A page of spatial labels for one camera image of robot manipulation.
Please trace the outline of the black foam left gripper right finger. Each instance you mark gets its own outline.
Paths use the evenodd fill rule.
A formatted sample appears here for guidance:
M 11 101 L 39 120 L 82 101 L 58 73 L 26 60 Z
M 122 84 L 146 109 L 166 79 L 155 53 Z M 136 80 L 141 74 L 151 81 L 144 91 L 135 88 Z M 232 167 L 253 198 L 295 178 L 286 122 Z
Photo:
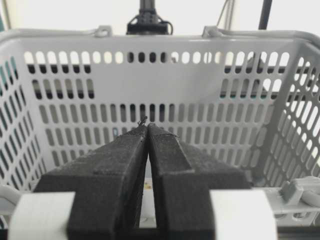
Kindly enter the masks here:
M 148 125 L 157 227 L 170 240 L 212 240 L 210 190 L 247 190 L 245 173 L 155 124 Z

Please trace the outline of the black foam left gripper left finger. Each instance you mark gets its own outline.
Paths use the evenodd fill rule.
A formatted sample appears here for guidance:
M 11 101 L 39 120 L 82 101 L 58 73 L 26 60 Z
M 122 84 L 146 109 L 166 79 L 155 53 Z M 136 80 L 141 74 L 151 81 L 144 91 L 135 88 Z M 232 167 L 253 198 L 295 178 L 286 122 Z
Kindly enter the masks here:
M 113 240 L 138 226 L 148 129 L 140 125 L 114 141 L 44 174 L 21 196 L 10 240 Z

